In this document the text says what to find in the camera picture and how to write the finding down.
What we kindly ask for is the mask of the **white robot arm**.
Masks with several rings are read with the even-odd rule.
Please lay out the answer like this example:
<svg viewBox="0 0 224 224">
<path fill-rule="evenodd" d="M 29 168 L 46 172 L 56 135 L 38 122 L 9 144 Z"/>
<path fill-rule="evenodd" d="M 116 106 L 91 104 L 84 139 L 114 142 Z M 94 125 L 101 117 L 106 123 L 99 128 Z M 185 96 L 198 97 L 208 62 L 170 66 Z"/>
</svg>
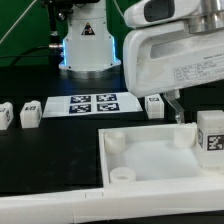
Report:
<svg viewBox="0 0 224 224">
<path fill-rule="evenodd" d="M 130 93 L 162 93 L 184 121 L 181 89 L 224 79 L 224 0 L 140 0 L 123 14 L 131 31 L 115 56 L 106 0 L 41 0 L 68 33 L 50 47 L 63 55 L 63 75 L 94 78 L 121 65 Z"/>
</svg>

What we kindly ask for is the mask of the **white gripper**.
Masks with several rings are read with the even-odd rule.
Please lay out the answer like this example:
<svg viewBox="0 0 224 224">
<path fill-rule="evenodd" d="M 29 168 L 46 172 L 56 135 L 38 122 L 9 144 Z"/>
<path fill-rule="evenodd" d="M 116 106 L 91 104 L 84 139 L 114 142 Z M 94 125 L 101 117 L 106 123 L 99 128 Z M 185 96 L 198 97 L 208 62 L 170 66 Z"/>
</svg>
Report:
<svg viewBox="0 0 224 224">
<path fill-rule="evenodd" d="M 224 79 L 224 30 L 194 35 L 184 21 L 136 29 L 125 38 L 123 65 L 129 92 L 164 93 L 177 123 L 184 124 L 178 89 Z"/>
</svg>

